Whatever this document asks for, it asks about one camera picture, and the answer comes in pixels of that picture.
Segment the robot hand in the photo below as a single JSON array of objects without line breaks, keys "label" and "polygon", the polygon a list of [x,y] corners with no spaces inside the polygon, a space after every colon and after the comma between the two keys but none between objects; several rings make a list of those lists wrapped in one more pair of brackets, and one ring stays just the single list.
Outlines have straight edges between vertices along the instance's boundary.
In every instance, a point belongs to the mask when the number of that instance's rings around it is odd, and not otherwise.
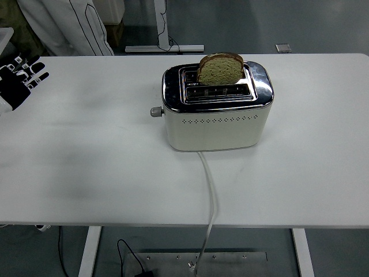
[{"label": "robot hand", "polygon": [[39,55],[26,59],[19,54],[1,64],[1,115],[20,107],[31,95],[31,90],[49,76],[49,72],[41,73],[45,64],[39,59]]}]

